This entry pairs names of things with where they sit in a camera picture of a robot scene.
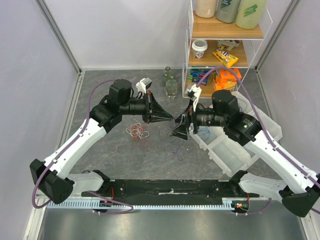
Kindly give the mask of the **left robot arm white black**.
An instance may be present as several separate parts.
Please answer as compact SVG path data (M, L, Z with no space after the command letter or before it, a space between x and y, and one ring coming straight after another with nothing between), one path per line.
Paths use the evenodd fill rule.
M138 96L134 96L133 84L126 79L111 81L109 92L94 107L89 106L86 119L79 129L54 153L44 160L35 159L30 164L34 182L32 197L37 191L45 194L55 204L64 202L70 195L94 192L99 197L110 191L109 178L101 171L71 174L78 160L126 115L141 116L149 123L171 121L149 90L152 81L144 78L136 84Z

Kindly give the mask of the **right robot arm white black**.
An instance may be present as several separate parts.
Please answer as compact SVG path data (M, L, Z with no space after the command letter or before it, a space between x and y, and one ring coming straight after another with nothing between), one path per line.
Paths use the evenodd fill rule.
M240 110L238 99L228 90L212 94L212 107L197 102L194 91L188 93L189 104L176 120L170 136L189 138L190 125L197 133L199 127L222 127L227 137L247 148L267 165L281 180L258 177L243 170L239 179L229 184L235 197L244 193L257 194L276 200L292 214L304 218L320 198L320 175L305 167L290 155L266 130L258 113L254 116Z

